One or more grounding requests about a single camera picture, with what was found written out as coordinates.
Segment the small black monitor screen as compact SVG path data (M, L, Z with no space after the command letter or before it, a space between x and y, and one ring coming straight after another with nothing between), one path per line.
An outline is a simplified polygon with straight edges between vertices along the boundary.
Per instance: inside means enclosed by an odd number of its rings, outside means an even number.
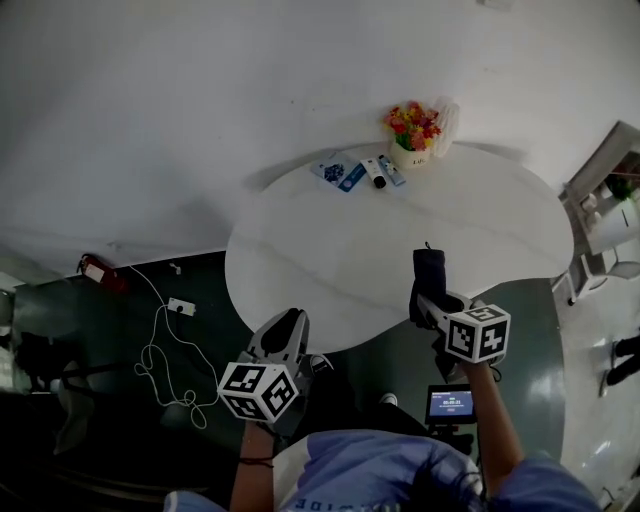
M476 422L471 388L468 384L428 387L427 425L466 425Z

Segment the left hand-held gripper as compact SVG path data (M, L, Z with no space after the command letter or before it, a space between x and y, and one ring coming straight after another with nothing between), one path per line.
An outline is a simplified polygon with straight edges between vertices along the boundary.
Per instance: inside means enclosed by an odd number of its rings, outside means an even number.
M307 394L309 327L304 310L284 310L260 327L227 365L217 392L236 418L272 426Z

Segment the person's right forearm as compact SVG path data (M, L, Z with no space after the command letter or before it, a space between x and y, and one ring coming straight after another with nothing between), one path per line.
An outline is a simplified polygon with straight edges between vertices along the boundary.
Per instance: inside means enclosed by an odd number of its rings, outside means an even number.
M462 362L475 406L487 494L495 496L525 455L488 364Z

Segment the white swivel chair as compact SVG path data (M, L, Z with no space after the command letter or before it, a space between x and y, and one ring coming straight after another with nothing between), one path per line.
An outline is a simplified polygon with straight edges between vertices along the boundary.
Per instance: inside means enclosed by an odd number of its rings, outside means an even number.
M579 300L600 291L611 279L629 282L640 279L640 262L622 260L615 248L597 255L582 254L575 265L577 280L573 278L572 268L570 266L551 284L553 293L564 285L567 286L568 306L574 306Z

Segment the white tube with black cap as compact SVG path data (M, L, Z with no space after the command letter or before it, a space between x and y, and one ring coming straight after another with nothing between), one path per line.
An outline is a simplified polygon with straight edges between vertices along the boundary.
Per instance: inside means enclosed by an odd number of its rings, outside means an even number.
M383 189L386 187L387 179L377 159L362 159L360 164L363 166L373 185L377 189Z

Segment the green potted plant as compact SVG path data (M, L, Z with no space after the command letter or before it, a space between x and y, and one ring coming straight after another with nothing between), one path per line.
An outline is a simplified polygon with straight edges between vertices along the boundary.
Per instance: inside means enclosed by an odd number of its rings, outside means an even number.
M640 175L611 173L606 177L605 184L616 200L625 201L640 189Z

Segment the blue face mask packet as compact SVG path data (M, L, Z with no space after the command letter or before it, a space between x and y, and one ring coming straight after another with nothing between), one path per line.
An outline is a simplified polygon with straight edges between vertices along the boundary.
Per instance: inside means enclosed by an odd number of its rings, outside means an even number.
M311 172L337 189L349 193L364 177L364 166L341 151L334 151L313 162Z

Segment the person's black trousers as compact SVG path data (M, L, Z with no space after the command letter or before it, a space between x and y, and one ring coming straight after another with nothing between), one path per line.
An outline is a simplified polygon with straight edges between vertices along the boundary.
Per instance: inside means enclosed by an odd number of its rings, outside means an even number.
M338 430L379 430L408 436L427 436L418 420L391 403L378 403L361 411L348 380L332 369L313 377L307 406L290 442L320 432Z

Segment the colourful flowers in white pot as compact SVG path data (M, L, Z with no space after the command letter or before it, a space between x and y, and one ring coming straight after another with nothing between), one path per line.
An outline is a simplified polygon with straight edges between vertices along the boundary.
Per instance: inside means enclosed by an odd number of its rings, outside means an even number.
M442 134L439 112L417 101L391 108L382 123L392 135L390 159L400 169L426 164L434 142Z

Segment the light blue floral tube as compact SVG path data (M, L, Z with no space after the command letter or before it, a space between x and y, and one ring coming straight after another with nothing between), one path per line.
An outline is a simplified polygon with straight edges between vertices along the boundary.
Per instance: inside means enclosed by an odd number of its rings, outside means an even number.
M386 155L379 155L378 163L394 186L399 187L406 183L404 176Z

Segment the white ribbed vase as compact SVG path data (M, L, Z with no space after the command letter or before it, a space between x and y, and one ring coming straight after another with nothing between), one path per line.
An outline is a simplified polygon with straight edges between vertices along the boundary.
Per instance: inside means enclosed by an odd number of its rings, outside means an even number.
M436 124L441 133L434 138L432 144L432 155L442 158L451 147L460 120L460 106L447 96L440 96L435 103L435 110L438 113Z

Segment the person's blue shirt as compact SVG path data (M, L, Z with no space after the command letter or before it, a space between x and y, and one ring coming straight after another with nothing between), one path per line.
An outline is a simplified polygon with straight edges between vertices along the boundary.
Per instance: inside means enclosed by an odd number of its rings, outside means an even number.
M273 457L273 489L273 512L600 512L588 490L552 461L525 457L491 497L482 465L448 445L374 430L307 436ZM172 491L163 512L229 506Z

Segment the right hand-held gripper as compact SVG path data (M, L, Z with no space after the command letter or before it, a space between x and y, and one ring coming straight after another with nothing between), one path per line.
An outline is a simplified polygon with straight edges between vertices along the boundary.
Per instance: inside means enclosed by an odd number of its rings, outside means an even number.
M498 364L506 356L511 315L499 306L451 294L440 307L418 294L417 308L426 327L438 333L432 348L445 381L463 378L458 368L461 361Z

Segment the white oval marble table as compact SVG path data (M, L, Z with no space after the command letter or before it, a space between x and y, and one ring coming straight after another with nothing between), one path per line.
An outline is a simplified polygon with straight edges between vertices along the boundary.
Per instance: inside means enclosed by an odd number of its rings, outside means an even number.
M475 297L569 266L572 230L556 192L506 158L466 145L377 188L343 192L303 165L274 181L231 234L225 278L244 323L308 314L312 352L360 345L406 320L413 252L445 254L450 291Z

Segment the grey wooden shelf unit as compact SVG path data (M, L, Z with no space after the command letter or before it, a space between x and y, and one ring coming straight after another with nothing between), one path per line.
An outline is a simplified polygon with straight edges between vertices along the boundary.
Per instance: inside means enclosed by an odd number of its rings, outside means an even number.
M611 174L640 175L640 129L618 121L593 155L564 184L561 202L568 215L574 237L574 254L597 255L635 238L640 238L640 189L625 201L616 200L605 184ZM580 202L589 194L598 198L594 211L602 215L592 229Z

